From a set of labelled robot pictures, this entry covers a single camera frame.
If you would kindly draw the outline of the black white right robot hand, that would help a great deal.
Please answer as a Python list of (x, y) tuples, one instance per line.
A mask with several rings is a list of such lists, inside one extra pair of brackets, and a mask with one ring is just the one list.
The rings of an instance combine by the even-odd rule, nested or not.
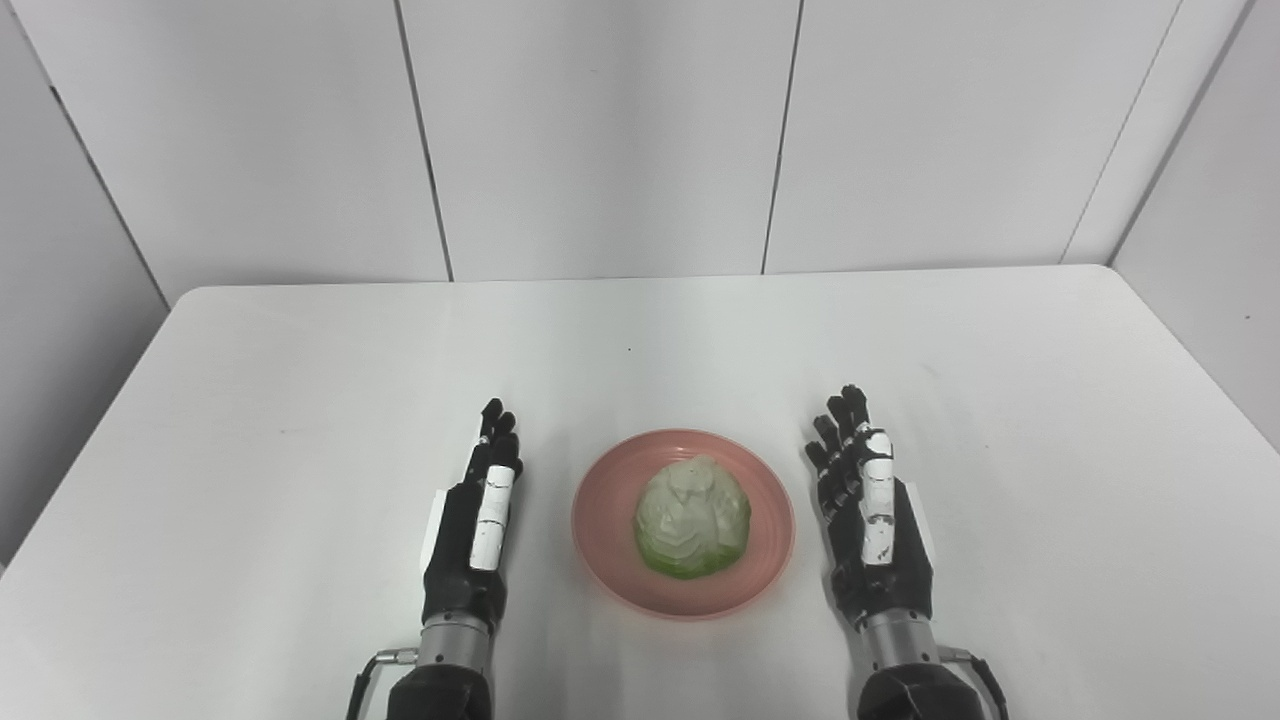
[(815, 471), (837, 610), (854, 625), (888, 611), (933, 618), (934, 573), (893, 443), (872, 423), (865, 392), (845, 386), (826, 401), (804, 452)]

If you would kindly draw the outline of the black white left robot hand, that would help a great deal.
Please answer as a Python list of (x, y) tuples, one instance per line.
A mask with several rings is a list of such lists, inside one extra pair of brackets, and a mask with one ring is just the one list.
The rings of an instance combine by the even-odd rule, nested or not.
[(495, 632), (506, 612), (506, 579), (498, 569), (475, 568), (471, 561), (485, 479), (492, 466), (515, 471), (520, 478), (516, 418), (500, 398), (490, 398), (481, 410), (476, 443), (462, 478), (444, 495), (440, 521), (431, 555), (422, 574), (422, 623), (449, 614), (467, 615)]

